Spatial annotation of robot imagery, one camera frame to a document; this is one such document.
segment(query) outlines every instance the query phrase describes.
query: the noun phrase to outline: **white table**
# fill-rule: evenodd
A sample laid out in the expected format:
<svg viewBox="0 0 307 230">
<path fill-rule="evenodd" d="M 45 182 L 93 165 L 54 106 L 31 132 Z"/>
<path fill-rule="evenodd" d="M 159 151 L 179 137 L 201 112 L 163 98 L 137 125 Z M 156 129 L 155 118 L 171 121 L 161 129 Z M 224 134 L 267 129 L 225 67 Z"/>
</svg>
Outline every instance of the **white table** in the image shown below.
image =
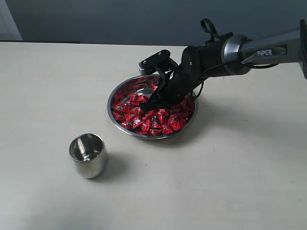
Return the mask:
<svg viewBox="0 0 307 230">
<path fill-rule="evenodd" d="M 298 64 L 207 80 L 182 135 L 142 141 L 110 121 L 137 64 L 183 47 L 0 43 L 1 230 L 302 230 L 307 80 Z M 100 135 L 106 173 L 79 177 L 79 134 Z"/>
</svg>

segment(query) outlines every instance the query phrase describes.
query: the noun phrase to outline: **robotic arm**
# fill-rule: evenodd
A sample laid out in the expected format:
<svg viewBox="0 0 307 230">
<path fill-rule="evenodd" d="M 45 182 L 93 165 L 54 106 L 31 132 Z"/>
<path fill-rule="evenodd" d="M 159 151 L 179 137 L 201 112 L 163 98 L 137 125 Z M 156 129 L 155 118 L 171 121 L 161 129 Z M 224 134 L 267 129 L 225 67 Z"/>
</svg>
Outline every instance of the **robotic arm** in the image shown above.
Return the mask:
<svg viewBox="0 0 307 230">
<path fill-rule="evenodd" d="M 251 69 L 266 69 L 279 63 L 298 62 L 307 79 L 307 28 L 304 20 L 300 21 L 298 28 L 261 40 L 250 40 L 232 32 L 218 35 L 209 19 L 203 19 L 201 26 L 211 35 L 210 40 L 203 46 L 186 47 L 180 65 L 170 58 L 168 50 L 161 50 L 139 63 L 141 75 L 157 71 L 161 76 L 157 89 L 143 104 L 143 110 L 178 104 L 197 86 L 203 86 L 209 77 L 243 75 Z"/>
</svg>

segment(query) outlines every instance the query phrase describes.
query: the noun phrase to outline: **cup rim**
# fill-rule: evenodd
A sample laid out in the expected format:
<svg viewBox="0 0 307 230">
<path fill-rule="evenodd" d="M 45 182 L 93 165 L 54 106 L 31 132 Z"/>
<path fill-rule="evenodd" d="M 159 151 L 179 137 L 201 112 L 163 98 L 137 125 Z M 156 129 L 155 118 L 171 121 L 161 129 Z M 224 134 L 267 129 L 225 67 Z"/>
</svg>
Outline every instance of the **cup rim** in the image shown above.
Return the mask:
<svg viewBox="0 0 307 230">
<path fill-rule="evenodd" d="M 101 143 L 102 143 L 102 148 L 101 148 L 100 153 L 98 153 L 97 155 L 95 155 L 95 156 L 94 156 L 93 158 L 91 158 L 89 161 L 80 161 L 80 160 L 77 160 L 76 158 L 74 158 L 74 157 L 71 155 L 71 145 L 72 145 L 78 138 L 83 137 L 83 136 L 85 136 L 85 135 L 91 135 L 91 136 L 96 136 L 96 137 L 98 137 L 99 140 L 100 140 Z M 93 159 L 95 159 L 98 155 L 100 155 L 104 149 L 105 149 L 105 143 L 104 143 L 104 141 L 102 140 L 102 138 L 101 138 L 99 135 L 97 135 L 97 134 L 95 134 L 95 133 L 83 133 L 83 134 L 77 136 L 76 138 L 74 138 L 74 139 L 71 141 L 71 143 L 70 143 L 70 145 L 69 145 L 69 148 L 68 148 L 68 152 L 69 152 L 70 157 L 71 157 L 74 161 L 77 161 L 77 162 L 90 162 L 90 161 L 92 161 Z"/>
</svg>

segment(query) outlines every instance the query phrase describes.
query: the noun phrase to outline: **bowl rim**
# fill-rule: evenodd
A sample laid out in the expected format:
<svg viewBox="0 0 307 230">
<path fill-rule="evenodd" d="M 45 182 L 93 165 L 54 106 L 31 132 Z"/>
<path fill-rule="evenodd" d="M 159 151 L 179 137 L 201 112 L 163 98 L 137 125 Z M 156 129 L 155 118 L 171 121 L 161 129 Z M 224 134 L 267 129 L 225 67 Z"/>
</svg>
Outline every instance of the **bowl rim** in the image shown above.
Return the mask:
<svg viewBox="0 0 307 230">
<path fill-rule="evenodd" d="M 111 121 L 115 124 L 115 126 L 117 128 L 119 128 L 121 131 L 123 131 L 124 133 L 127 133 L 131 136 L 134 136 L 136 138 L 139 138 L 139 139 L 144 139 L 144 140 L 158 140 L 158 139 L 164 139 L 164 138 L 169 138 L 169 137 L 172 137 L 178 133 L 180 133 L 182 130 L 184 130 L 186 127 L 188 127 L 195 119 L 195 116 L 198 112 L 198 100 L 195 99 L 194 101 L 194 113 L 192 115 L 192 117 L 190 118 L 189 122 L 184 125 L 180 130 L 177 130 L 177 131 L 174 131 L 170 134 L 165 134 L 165 135 L 159 135 L 159 136 L 146 136 L 146 135 L 140 135 L 140 134 L 137 134 L 137 133 L 134 133 L 132 131 L 129 131 L 127 129 L 125 129 L 124 127 L 122 127 L 118 122 L 117 120 L 115 120 L 113 114 L 112 114 L 112 108 L 111 108 L 111 102 L 112 102 L 112 99 L 113 99 L 113 96 L 114 94 L 117 92 L 117 90 L 122 87 L 122 85 L 124 85 L 125 83 L 131 81 L 131 80 L 134 80 L 134 79 L 137 79 L 137 78 L 143 78 L 143 77 L 150 77 L 150 76 L 159 76 L 159 74 L 151 74 L 151 75 L 146 75 L 146 76 L 142 76 L 142 75 L 138 75 L 138 76 L 135 76 L 135 77 L 132 77 L 132 78 L 129 78 L 125 81 L 123 81 L 122 83 L 120 83 L 113 91 L 112 93 L 110 94 L 109 96 L 109 99 L 107 101 L 107 113 L 111 119 Z"/>
</svg>

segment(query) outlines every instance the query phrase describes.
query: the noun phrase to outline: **stainless steel bowl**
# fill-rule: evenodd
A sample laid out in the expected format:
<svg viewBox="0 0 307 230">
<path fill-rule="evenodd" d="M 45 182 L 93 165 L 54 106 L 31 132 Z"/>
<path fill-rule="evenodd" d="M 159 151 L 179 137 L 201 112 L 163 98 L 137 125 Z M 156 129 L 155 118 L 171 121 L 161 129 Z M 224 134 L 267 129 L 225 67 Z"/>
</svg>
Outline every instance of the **stainless steel bowl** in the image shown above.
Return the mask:
<svg viewBox="0 0 307 230">
<path fill-rule="evenodd" d="M 156 85 L 158 83 L 159 77 L 160 77 L 159 75 L 133 77 L 133 78 L 130 78 L 130 79 L 124 81 L 123 83 L 121 83 L 118 87 L 116 87 L 113 90 L 113 92 L 111 93 L 111 95 L 108 99 L 108 102 L 107 102 L 107 111 L 108 111 L 110 119 L 116 125 L 117 128 L 119 128 L 121 131 L 123 131 L 123 132 L 125 132 L 129 135 L 132 135 L 136 138 L 145 139 L 145 140 L 157 140 L 157 139 L 172 137 L 172 136 L 182 132 L 187 126 L 189 126 L 193 122 L 193 120 L 195 119 L 195 116 L 198 112 L 197 99 L 194 102 L 195 103 L 194 113 L 193 113 L 192 117 L 190 118 L 190 120 L 187 122 L 187 124 L 185 126 L 183 126 L 180 130 L 174 131 L 173 133 L 170 133 L 170 134 L 159 135 L 159 136 L 140 135 L 140 134 L 137 134 L 137 133 L 134 133 L 134 132 L 131 132 L 131 131 L 125 129 L 115 120 L 115 118 L 112 114 L 111 105 L 114 101 L 114 96 L 116 94 L 118 94 L 120 92 L 126 92 L 127 97 L 125 97 L 121 101 L 122 103 L 126 103 L 128 101 L 128 94 L 130 94 L 130 93 L 139 93 L 139 94 L 143 94 L 143 95 L 146 95 L 146 96 L 151 96 L 151 94 L 152 94 L 152 84 Z"/>
</svg>

